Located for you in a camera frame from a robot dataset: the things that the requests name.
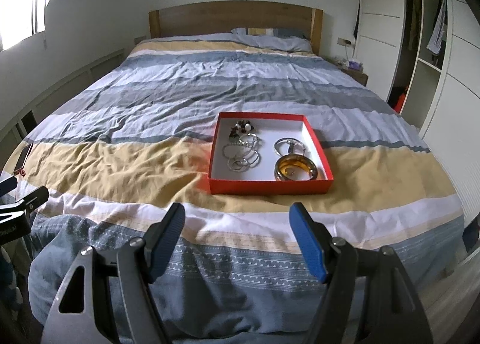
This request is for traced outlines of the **wooden headboard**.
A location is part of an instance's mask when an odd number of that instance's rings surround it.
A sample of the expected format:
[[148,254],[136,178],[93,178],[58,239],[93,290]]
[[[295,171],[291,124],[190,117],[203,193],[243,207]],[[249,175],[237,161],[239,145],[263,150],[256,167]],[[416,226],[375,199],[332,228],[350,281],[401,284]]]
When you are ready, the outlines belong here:
[[302,31],[320,54],[323,11],[297,4],[221,0],[161,8],[148,13],[152,38],[226,33],[233,28],[287,28]]

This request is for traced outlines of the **white wardrobe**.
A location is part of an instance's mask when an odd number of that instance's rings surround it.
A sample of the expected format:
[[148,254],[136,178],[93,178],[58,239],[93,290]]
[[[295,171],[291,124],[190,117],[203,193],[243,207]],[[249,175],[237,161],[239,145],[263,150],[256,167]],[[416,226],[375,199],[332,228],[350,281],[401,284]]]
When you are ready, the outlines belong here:
[[427,48],[442,0],[360,0],[355,57],[383,100],[425,140],[461,200],[479,214],[479,23],[466,0],[447,0],[438,56]]

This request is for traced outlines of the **twisted silver bangle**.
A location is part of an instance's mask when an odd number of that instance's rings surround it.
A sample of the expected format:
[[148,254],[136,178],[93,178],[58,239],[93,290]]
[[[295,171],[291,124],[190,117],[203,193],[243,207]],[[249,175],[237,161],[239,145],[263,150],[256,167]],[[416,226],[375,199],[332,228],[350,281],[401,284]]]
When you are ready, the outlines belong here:
[[260,138],[257,134],[246,133],[231,139],[222,147],[222,155],[231,172],[242,173],[256,167],[260,161]]

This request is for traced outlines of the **hanging shirt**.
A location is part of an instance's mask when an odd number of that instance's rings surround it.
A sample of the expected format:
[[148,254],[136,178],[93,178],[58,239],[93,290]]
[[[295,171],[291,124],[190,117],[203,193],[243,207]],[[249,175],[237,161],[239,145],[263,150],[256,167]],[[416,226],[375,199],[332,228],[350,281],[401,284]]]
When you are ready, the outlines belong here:
[[436,17],[434,28],[426,48],[435,56],[438,56],[442,49],[443,37],[446,31],[446,17],[448,13],[447,0],[442,0]]

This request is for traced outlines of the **amber tortoiseshell bangle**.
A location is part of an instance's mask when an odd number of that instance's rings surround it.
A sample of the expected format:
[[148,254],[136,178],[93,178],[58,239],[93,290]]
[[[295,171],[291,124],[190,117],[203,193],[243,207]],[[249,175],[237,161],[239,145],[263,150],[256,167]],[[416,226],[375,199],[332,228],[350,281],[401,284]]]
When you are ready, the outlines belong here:
[[281,156],[274,167],[277,181],[315,181],[325,177],[317,165],[308,157],[300,154]]

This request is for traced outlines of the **black smartphone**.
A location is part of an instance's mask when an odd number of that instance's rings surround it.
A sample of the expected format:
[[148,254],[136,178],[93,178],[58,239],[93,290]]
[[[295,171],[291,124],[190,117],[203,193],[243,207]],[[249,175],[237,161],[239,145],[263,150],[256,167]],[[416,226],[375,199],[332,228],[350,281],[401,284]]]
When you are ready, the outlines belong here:
[[28,145],[26,145],[26,146],[22,149],[22,151],[21,151],[21,153],[20,153],[20,155],[19,155],[19,158],[18,158],[18,160],[17,160],[17,162],[16,162],[16,166],[15,166],[15,168],[14,168],[14,174],[15,174],[16,176],[18,176],[18,175],[24,176],[24,175],[25,175],[25,170],[24,170],[24,168],[25,168],[26,161],[27,161],[27,159],[28,159],[28,157],[29,157],[29,155],[30,155],[30,153],[31,153],[31,151],[32,151],[32,147],[33,147],[32,143],[29,143]]

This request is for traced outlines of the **grey pillow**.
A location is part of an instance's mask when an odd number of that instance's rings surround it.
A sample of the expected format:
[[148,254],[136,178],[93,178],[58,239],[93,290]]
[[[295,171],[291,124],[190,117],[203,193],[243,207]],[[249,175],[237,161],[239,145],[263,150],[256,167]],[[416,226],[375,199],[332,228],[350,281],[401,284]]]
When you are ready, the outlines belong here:
[[242,42],[284,52],[312,52],[310,40],[301,30],[238,27],[231,31]]

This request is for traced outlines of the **wooden nightstand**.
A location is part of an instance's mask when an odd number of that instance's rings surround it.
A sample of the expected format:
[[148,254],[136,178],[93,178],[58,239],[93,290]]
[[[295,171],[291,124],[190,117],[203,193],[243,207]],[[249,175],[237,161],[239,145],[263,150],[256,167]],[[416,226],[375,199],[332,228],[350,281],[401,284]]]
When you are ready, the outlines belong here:
[[359,84],[361,84],[362,86],[367,86],[368,75],[366,73],[363,73],[361,70],[352,69],[350,67],[349,61],[336,61],[334,64],[337,68],[339,68],[342,72],[356,80]]

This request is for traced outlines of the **red jewelry box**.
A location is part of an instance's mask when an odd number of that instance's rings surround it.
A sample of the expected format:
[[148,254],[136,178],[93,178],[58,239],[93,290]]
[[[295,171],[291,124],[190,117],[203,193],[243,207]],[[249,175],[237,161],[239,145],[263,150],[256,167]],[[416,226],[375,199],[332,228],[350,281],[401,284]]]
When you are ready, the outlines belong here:
[[[242,173],[231,172],[222,155],[230,141],[231,129],[240,121],[249,121],[259,136],[260,161]],[[324,180],[277,181],[274,167],[280,158],[273,150],[278,139],[292,137],[306,146],[304,156],[312,160]],[[221,112],[217,117],[211,147],[208,183],[215,195],[315,195],[324,194],[334,181],[329,161],[311,124],[304,115],[275,112]]]

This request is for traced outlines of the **striped duvet cover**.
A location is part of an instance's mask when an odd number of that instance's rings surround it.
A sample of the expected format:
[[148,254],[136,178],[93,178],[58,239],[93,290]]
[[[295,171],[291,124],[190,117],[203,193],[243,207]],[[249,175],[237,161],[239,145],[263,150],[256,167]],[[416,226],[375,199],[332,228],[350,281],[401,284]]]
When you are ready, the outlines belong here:
[[221,112],[304,115],[334,175],[303,205],[331,234],[394,247],[417,288],[439,279],[461,243],[455,189],[416,129],[312,52],[251,46],[234,34],[140,43],[125,61],[24,139],[36,187],[32,314],[45,323],[81,248],[122,246],[175,202],[186,221],[151,292],[175,343],[300,343],[322,285],[291,233],[288,195],[212,195],[209,155]]

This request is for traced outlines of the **thin silver hoop bangle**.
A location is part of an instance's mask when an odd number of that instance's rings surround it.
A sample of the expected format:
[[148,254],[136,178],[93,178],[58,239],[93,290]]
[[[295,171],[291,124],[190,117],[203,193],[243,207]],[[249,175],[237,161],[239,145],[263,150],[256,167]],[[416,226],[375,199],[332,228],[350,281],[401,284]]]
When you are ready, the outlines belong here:
[[273,145],[275,153],[282,157],[290,154],[298,154],[304,156],[306,153],[306,146],[298,139],[292,137],[284,137],[278,139]]

